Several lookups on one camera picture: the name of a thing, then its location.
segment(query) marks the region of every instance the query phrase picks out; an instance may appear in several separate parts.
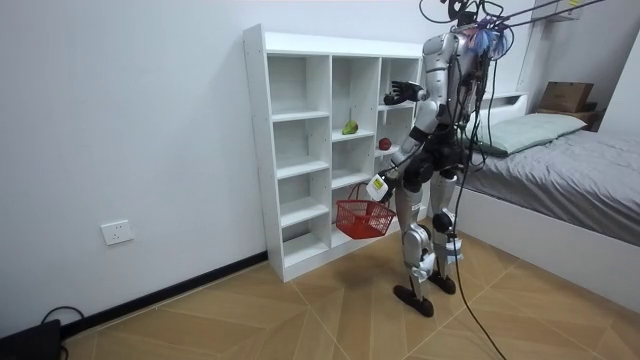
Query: pillow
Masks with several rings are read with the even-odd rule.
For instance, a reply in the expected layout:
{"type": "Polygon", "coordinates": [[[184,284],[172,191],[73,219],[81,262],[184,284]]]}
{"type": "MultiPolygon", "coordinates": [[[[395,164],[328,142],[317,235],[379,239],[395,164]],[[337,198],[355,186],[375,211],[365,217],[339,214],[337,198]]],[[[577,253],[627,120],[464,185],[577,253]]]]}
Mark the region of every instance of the pillow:
{"type": "MultiPolygon", "coordinates": [[[[467,126],[467,137],[471,136],[473,123],[467,126]]],[[[534,146],[544,145],[560,136],[580,130],[586,124],[567,115],[532,114],[501,121],[489,129],[482,122],[478,128],[480,148],[490,155],[509,156],[534,146]]]]}

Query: red apple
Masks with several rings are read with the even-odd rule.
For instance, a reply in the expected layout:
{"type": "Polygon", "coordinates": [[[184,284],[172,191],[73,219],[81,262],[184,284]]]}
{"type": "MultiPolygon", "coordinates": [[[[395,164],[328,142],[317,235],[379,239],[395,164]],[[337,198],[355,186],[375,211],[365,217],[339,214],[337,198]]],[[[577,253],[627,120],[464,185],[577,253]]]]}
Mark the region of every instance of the red apple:
{"type": "Polygon", "coordinates": [[[380,141],[378,142],[378,149],[382,151],[391,149],[391,140],[387,138],[380,139],[380,141]]]}

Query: white bookshelf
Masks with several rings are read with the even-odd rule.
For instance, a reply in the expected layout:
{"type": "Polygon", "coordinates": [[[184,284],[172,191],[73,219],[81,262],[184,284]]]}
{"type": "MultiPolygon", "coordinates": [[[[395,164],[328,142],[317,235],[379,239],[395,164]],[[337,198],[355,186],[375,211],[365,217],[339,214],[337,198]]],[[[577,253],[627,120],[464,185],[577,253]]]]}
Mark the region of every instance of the white bookshelf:
{"type": "Polygon", "coordinates": [[[391,80],[419,81],[422,46],[256,25],[244,47],[269,261],[288,281],[375,241],[338,230],[335,202],[385,166],[409,133],[414,104],[382,98],[391,80]],[[349,120],[358,131],[343,135],[349,120]],[[383,137],[391,149],[377,149],[383,137]]]}

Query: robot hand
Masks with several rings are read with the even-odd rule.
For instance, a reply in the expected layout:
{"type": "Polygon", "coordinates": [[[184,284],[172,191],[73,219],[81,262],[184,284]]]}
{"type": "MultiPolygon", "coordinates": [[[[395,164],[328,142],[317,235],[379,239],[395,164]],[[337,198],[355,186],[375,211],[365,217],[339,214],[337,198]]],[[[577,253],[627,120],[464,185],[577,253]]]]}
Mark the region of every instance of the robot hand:
{"type": "Polygon", "coordinates": [[[425,101],[429,96],[420,85],[410,81],[392,81],[391,92],[384,96],[385,105],[398,105],[409,100],[425,101]]]}

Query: red plastic basket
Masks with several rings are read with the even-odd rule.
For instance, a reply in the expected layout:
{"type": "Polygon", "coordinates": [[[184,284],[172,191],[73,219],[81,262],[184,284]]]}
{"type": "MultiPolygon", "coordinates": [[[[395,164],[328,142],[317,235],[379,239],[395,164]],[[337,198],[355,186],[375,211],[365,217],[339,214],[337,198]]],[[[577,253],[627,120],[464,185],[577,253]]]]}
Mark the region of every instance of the red plastic basket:
{"type": "Polygon", "coordinates": [[[354,240],[384,236],[396,213],[375,201],[359,200],[360,185],[351,189],[349,200],[338,200],[336,227],[354,240]],[[358,189],[356,200],[351,200],[353,191],[358,189]]]}

